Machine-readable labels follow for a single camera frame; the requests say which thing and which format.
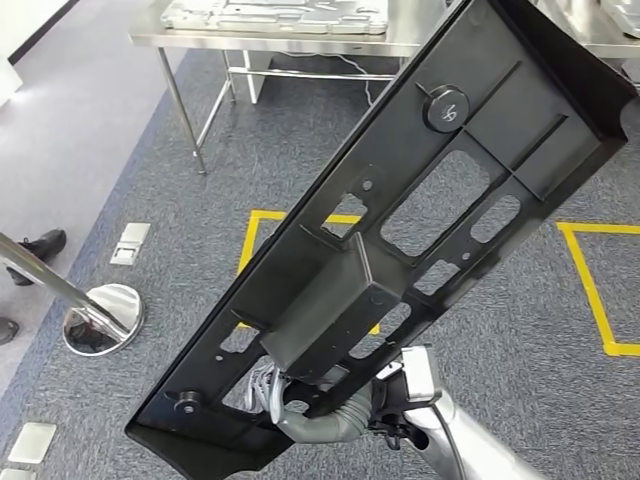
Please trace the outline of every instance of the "person's leg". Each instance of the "person's leg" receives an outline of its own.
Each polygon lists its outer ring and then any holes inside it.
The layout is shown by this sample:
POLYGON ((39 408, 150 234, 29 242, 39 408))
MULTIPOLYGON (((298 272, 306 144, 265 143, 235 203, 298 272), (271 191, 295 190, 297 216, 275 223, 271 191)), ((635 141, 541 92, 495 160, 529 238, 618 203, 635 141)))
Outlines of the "person's leg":
MULTIPOLYGON (((25 238, 23 242, 18 242, 18 245, 29 250, 43 262, 48 262, 61 252, 66 245, 66 234, 61 229, 51 230, 33 242, 29 242, 28 238, 25 238)), ((11 267, 7 267, 7 271, 11 275, 16 285, 23 287, 33 284, 31 280, 11 267)))
POLYGON ((20 326, 8 318, 0 317, 0 345, 9 343, 20 330, 20 326))

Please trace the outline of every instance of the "yellow tape marking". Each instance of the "yellow tape marking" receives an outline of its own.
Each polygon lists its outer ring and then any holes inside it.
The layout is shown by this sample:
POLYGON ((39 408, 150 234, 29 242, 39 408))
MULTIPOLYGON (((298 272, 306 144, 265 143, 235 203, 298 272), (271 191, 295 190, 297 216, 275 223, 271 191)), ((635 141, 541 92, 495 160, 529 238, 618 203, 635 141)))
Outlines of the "yellow tape marking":
POLYGON ((628 356, 640 356, 640 344, 635 343, 617 343, 614 337, 611 327, 607 320, 607 315, 605 313, 605 307, 602 301, 600 300, 600 295, 598 294, 598 289, 593 281, 589 267, 580 250, 575 232, 580 233, 622 233, 640 235, 640 227, 633 225, 608 225, 608 224, 595 224, 595 223, 569 223, 569 222, 556 222, 558 228, 565 235, 565 240, 569 248, 569 252, 574 259, 578 275, 582 281, 589 305, 591 311, 593 312, 593 317, 595 319, 595 324, 598 330, 600 331, 600 336, 602 338, 602 347, 605 353, 611 356, 628 355, 628 356))

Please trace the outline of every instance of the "black metal bracket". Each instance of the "black metal bracket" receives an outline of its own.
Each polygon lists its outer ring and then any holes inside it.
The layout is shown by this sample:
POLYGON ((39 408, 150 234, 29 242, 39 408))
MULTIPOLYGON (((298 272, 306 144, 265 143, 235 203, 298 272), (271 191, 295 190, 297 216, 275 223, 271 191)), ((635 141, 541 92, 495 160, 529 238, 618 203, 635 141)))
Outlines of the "black metal bracket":
POLYGON ((256 362, 269 354, 296 378, 286 396, 308 403, 306 415, 341 405, 624 145, 620 113, 635 96, 528 0, 460 0, 257 252, 126 431, 190 479, 260 470, 291 441, 267 415, 223 403, 256 362), (385 222, 454 151, 472 157, 489 186, 415 256, 383 238, 385 222), (342 238, 323 229, 347 193, 367 213, 342 238), (507 196, 519 203, 510 223, 487 241, 472 235, 507 196), (438 261, 457 272, 431 294, 414 286, 438 261), (363 359, 349 355, 401 301, 411 315, 383 345, 363 359), (244 352, 223 349, 240 321, 260 333, 244 352), (327 392, 315 386, 335 364, 348 373, 327 392))

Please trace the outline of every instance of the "white cable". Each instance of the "white cable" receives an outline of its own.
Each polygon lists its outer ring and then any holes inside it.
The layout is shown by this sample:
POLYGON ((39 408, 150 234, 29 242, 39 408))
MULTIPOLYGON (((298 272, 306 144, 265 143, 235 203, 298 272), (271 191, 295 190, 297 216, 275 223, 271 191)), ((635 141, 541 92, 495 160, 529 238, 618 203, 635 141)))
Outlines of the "white cable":
MULTIPOLYGON (((358 64, 358 62, 355 62, 355 61, 353 61, 353 60, 349 60, 346 57, 344 57, 343 55, 338 55, 338 54, 333 54, 333 53, 320 53, 320 54, 315 54, 315 53, 288 53, 288 52, 279 52, 279 53, 282 53, 282 55, 287 55, 288 57, 293 57, 293 58, 296 58, 296 57, 315 57, 316 55, 321 55, 321 56, 323 56, 323 57, 337 57, 337 58, 340 58, 340 60, 342 60, 344 63, 348 63, 348 64, 355 68, 356 70, 358 70, 360 73, 364 73, 365 75, 369 75, 369 72, 361 67, 360 65, 358 64)), ((367 103, 368 103, 370 107, 371 105, 373 105, 374 101, 371 98, 371 92, 369 91, 369 81, 368 80, 366 80, 365 82, 365 93, 367 95, 367 103)))

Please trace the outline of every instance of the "round metal base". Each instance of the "round metal base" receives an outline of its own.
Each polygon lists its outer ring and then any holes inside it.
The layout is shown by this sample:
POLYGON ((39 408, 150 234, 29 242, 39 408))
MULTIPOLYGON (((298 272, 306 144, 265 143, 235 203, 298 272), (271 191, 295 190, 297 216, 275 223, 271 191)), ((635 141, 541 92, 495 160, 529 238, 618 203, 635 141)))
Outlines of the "round metal base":
POLYGON ((13 340, 20 330, 20 325, 9 320, 8 318, 0 318, 0 345, 5 345, 13 340))
POLYGON ((64 317, 63 337, 67 347, 78 355, 97 357, 119 350, 133 340, 144 320, 144 305, 131 287, 112 283, 93 288, 87 296, 117 319, 128 335, 123 340, 113 338, 86 311, 70 309, 64 317))

